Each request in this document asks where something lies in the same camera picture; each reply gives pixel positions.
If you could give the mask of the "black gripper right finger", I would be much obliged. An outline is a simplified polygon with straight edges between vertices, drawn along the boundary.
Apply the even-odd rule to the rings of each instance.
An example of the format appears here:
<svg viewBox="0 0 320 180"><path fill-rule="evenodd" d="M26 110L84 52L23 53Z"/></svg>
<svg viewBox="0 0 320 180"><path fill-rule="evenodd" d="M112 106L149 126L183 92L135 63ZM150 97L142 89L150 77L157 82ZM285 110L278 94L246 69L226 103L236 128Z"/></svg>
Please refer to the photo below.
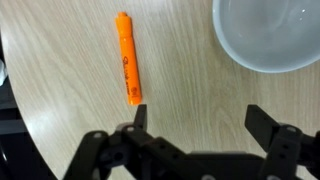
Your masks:
<svg viewBox="0 0 320 180"><path fill-rule="evenodd" d="M245 127L266 152L260 179L300 180L298 166L320 179L319 133L310 136L293 125L279 123L258 105L247 106Z"/></svg>

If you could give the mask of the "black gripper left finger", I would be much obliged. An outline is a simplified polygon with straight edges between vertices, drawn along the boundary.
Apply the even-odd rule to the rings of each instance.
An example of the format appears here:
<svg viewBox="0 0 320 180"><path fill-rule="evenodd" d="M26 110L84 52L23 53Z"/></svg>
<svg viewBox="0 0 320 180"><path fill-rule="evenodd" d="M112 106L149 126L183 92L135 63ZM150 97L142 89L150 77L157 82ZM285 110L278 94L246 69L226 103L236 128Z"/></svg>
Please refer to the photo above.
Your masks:
<svg viewBox="0 0 320 180"><path fill-rule="evenodd" d="M182 180L184 155L163 138L147 133L147 106L139 105L134 121L121 124L112 135L86 133L63 180L107 180L123 166L136 180Z"/></svg>

